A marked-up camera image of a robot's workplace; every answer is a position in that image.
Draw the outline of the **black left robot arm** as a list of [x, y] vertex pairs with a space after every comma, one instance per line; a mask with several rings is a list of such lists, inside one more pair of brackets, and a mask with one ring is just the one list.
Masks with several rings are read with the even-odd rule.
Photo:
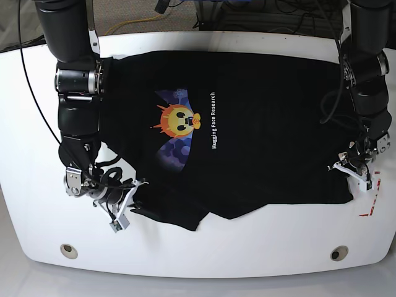
[[392, 1], [343, 1], [340, 45], [343, 83], [350, 94], [359, 136], [332, 165], [358, 180], [361, 191], [372, 188], [369, 163], [390, 147], [389, 62], [384, 48], [391, 23]]

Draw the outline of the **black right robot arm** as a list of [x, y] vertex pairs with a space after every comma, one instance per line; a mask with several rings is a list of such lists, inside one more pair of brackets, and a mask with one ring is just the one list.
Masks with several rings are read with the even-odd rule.
[[46, 44], [56, 58], [58, 155], [64, 186], [89, 196], [116, 228], [125, 211], [158, 215], [153, 190], [157, 143], [143, 109], [151, 96], [128, 59], [100, 56], [91, 1], [36, 1]]

